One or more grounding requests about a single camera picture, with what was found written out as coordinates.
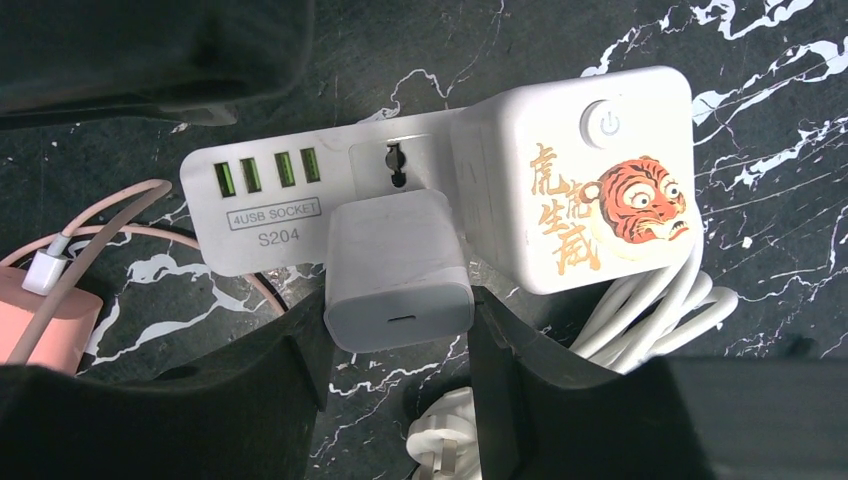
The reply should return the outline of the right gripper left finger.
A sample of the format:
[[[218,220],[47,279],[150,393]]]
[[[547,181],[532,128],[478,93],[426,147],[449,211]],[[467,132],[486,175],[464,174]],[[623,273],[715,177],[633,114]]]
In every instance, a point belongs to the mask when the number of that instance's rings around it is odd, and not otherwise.
[[[315,291],[148,381],[1,370],[5,479],[301,479],[335,345]]]

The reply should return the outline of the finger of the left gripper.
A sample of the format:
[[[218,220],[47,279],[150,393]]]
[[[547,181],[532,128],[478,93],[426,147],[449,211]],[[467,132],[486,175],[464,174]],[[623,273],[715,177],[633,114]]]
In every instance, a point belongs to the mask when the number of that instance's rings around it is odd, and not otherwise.
[[[231,125],[293,88],[314,26],[311,1],[5,1],[1,126]]]

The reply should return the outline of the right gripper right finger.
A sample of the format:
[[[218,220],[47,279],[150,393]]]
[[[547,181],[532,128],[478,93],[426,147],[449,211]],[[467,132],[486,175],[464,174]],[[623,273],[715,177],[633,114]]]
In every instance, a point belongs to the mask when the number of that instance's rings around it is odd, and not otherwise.
[[[843,360],[655,357],[618,374],[483,287],[467,335],[486,479],[843,479]]]

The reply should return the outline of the white USB charger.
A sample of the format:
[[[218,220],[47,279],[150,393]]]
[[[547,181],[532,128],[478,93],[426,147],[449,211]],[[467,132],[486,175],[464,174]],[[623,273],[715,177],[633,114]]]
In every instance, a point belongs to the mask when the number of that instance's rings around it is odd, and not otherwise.
[[[467,261],[449,201],[438,190],[336,208],[325,273],[324,323],[346,352],[431,342],[473,324]]]

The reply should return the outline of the white tiger power strip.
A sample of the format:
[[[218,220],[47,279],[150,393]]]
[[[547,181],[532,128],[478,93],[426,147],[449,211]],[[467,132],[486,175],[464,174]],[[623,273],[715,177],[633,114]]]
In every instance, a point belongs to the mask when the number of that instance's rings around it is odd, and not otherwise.
[[[337,207],[432,189],[480,258],[545,295],[688,257],[701,234],[692,113],[686,77],[653,66],[202,148],[179,179],[224,276],[322,263]]]

